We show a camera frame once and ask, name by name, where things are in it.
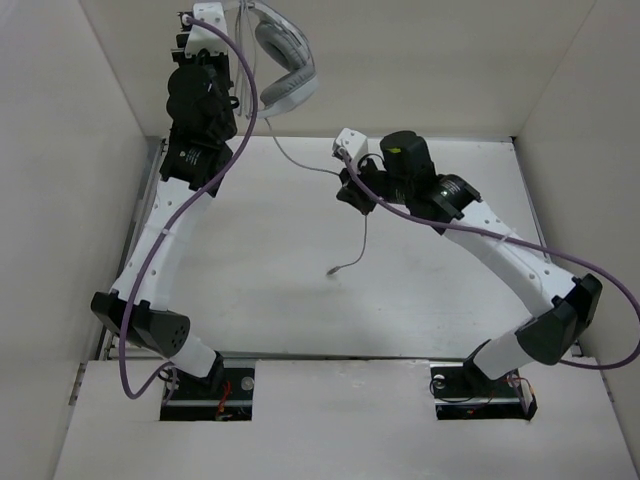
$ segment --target table surface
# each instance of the table surface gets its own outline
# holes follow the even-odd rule
[[[300,162],[339,170],[331,139],[283,138]],[[465,178],[517,233],[538,238],[513,145],[429,140],[440,173]],[[379,151],[370,141],[371,152]],[[336,177],[293,166],[273,139],[251,140],[201,219],[170,308],[221,351],[464,357],[527,317],[474,257],[428,227],[377,208],[363,217]]]
[[[129,362],[141,385],[156,362]],[[522,369],[523,420],[438,421],[424,360],[262,361],[251,422],[158,422],[117,362],[91,362],[55,480],[637,479],[598,372]]]

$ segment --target beige wall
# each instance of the beige wall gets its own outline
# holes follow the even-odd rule
[[[0,477],[53,472],[146,154],[77,0],[0,0]]]
[[[164,135],[175,12],[193,0],[81,0],[144,131]],[[515,135],[593,0],[270,0],[313,45],[320,89],[279,133]],[[284,74],[264,54],[258,85]]]
[[[640,2],[598,0],[516,146],[551,245],[615,272],[640,294]],[[605,286],[588,345],[602,362],[638,341],[629,304]],[[640,462],[640,361],[606,375]]]

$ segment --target gray ear pad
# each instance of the gray ear pad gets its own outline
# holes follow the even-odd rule
[[[289,72],[298,70],[307,64],[304,50],[291,34],[283,32],[268,22],[260,22],[256,27],[256,40],[278,64]]]
[[[287,73],[284,77],[279,78],[275,83],[265,88],[260,94],[260,100],[265,105],[273,105],[282,97],[307,83],[315,75],[316,69],[313,68],[313,65],[307,65],[296,72]]]

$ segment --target white panel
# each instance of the white panel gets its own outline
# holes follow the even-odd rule
[[[132,362],[140,384],[150,362]],[[528,367],[540,410],[437,421],[428,364],[261,362],[251,422],[160,423],[160,382],[127,400],[115,362],[89,365],[56,480],[632,480],[597,372]]]
[[[175,12],[193,2],[81,3],[145,132],[163,135]],[[274,120],[279,132],[331,136],[349,125],[504,137],[524,124],[593,0],[268,3],[307,34],[320,81],[307,104]],[[258,68],[261,88],[285,73],[262,52]]]
[[[619,275],[640,294],[640,3],[599,1],[517,143],[550,243]],[[638,341],[638,320],[605,285],[587,333],[604,363]],[[640,362],[607,373],[623,431],[640,462]]]
[[[77,1],[0,3],[0,477],[42,480],[146,145]]]
[[[332,139],[284,138],[293,158],[338,170]],[[519,235],[536,239],[513,146],[429,141],[442,173],[475,186]],[[379,151],[370,142],[370,151]],[[507,286],[428,227],[376,209],[364,260],[363,218],[338,202],[340,181],[291,165],[254,138],[200,220],[170,308],[222,351],[461,356],[526,318]]]

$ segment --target headphones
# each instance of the headphones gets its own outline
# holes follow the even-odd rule
[[[232,2],[225,5],[225,10],[239,6],[240,2]],[[260,20],[255,28],[255,39],[267,55],[288,72],[260,94],[264,109],[258,111],[258,118],[290,112],[318,89],[309,42],[298,27],[268,5],[249,1],[246,6]]]

